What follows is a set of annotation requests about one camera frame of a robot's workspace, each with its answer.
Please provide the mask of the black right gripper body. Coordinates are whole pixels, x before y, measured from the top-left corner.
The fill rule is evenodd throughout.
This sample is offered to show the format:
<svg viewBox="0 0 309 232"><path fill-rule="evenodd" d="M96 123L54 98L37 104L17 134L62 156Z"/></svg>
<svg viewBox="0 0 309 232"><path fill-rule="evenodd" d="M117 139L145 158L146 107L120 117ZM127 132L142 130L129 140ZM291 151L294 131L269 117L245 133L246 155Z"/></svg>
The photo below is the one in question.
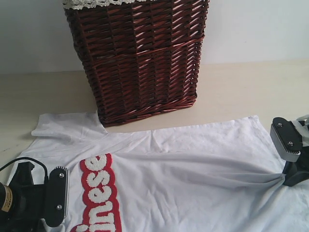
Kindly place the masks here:
<svg viewBox="0 0 309 232"><path fill-rule="evenodd" d="M304 115L296 120L292 120L292 126L297 134L298 140L301 143L300 154L297 158L297 163L303 169L309 168L309 116Z"/></svg>

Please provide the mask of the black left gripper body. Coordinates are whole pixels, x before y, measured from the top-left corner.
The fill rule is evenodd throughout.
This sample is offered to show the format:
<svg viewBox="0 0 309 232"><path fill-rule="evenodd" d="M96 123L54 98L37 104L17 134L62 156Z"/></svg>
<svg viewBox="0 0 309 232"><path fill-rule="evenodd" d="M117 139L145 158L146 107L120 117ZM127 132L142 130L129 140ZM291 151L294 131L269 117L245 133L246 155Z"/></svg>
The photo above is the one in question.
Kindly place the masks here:
<svg viewBox="0 0 309 232"><path fill-rule="evenodd" d="M42 217L45 198L45 183L48 181L46 166L43 167L44 183L35 185L32 170L35 165L32 162L18 164L9 187L13 190L13 212L10 217L9 231L11 232L44 232Z"/></svg>

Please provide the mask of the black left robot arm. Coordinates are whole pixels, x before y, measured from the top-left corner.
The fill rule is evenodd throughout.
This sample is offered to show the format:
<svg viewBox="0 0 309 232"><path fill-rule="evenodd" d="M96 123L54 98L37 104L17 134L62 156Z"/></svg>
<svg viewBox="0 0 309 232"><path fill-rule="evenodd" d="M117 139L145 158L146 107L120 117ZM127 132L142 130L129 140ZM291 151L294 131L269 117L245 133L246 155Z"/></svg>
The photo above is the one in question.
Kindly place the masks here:
<svg viewBox="0 0 309 232"><path fill-rule="evenodd" d="M43 207L46 186L35 185L34 164L19 163L9 184L0 185L0 230L2 232L44 232Z"/></svg>

